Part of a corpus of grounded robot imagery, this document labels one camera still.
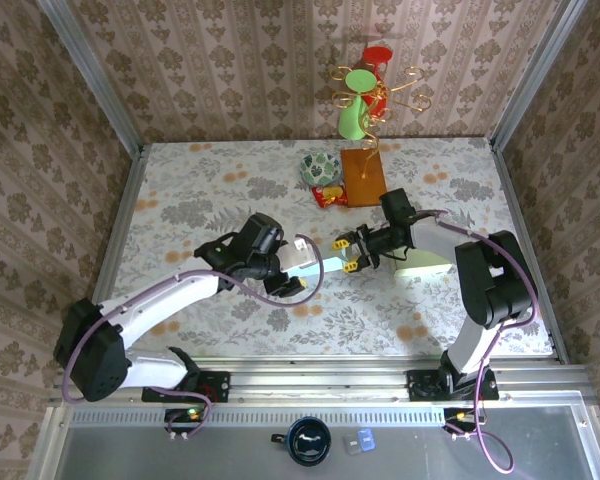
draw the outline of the decorative bowl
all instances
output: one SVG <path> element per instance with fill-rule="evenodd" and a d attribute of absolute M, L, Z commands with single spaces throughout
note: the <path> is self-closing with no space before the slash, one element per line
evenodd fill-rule
<path fill-rule="evenodd" d="M 324 187 L 340 179 L 342 164 L 329 153 L 313 153 L 300 162 L 300 175 L 312 187 Z"/>

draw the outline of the red snack bag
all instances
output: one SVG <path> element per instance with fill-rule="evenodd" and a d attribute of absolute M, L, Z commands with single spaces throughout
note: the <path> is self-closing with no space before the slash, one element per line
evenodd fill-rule
<path fill-rule="evenodd" d="M 347 205 L 349 203 L 343 185 L 313 187 L 311 191 L 321 208 L 328 207 L 329 205 Z"/>

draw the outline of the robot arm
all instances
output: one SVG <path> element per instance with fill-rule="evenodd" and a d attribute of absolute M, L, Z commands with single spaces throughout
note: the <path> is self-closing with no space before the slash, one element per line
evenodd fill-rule
<path fill-rule="evenodd" d="M 435 212 L 416 212 L 403 189 L 380 197 L 388 226 L 377 230 L 362 225 L 336 239 L 334 247 L 355 245 L 358 257 L 345 266 L 356 272 L 377 268 L 380 256 L 399 248 L 433 252 L 457 265 L 462 302 L 467 316 L 456 341 L 443 353 L 439 385 L 446 396 L 472 391 L 480 363 L 503 322 L 531 306 L 531 297 L 516 269 L 490 246 L 465 229 L 443 223 Z M 489 235 L 531 278 L 518 242 L 511 232 Z"/>
<path fill-rule="evenodd" d="M 240 232 L 202 245 L 175 272 L 148 287 L 101 305 L 80 300 L 69 309 L 55 359 L 70 370 L 71 379 L 88 401 L 125 387 L 193 391 L 200 371 L 185 352 L 177 348 L 165 353 L 143 352 L 132 349 L 134 342 L 186 306 L 231 290 L 231 279 L 262 280 L 267 293 L 277 297 L 304 290 L 301 281 L 286 272 L 315 263 L 314 252 L 301 239 L 289 244 L 282 237 L 282 227 L 275 220 L 256 213 Z M 96 323 L 101 326 L 78 348 Z"/>

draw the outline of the floral tablecloth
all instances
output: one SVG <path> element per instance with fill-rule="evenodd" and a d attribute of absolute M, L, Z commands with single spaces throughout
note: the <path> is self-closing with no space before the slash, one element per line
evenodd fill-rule
<path fill-rule="evenodd" d="M 475 230 L 513 231 L 484 139 L 400 139 L 381 144 L 388 189 L 403 187 L 416 208 L 443 208 Z M 154 144 L 148 158 L 115 295 L 174 269 L 201 243 L 239 230 L 263 212 L 287 238 L 309 234 L 330 244 L 362 223 L 384 221 L 380 207 L 320 209 L 300 180 L 308 153 L 339 155 L 346 140 Z M 316 278 L 309 279 L 309 287 Z M 438 355 L 465 313 L 455 269 L 394 278 L 391 262 L 357 274 L 334 272 L 308 305 L 273 308 L 237 292 L 203 300 L 155 327 L 138 347 L 178 346 L 192 355 Z M 496 355 L 549 355 L 539 321 L 504 335 Z"/>

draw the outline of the patterned wall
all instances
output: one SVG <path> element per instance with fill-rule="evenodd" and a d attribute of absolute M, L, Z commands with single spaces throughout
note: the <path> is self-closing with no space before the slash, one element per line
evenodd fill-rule
<path fill-rule="evenodd" d="M 61 312 L 94 286 L 128 167 L 36 2 L 0 0 L 0 479 L 24 478 Z"/>
<path fill-rule="evenodd" d="M 329 78 L 367 40 L 392 48 L 386 82 L 420 65 L 424 113 L 398 106 L 388 136 L 484 136 L 557 0 L 73 0 L 145 143 L 326 138 Z"/>
<path fill-rule="evenodd" d="M 591 0 L 505 149 L 572 361 L 600 402 L 600 0 Z"/>

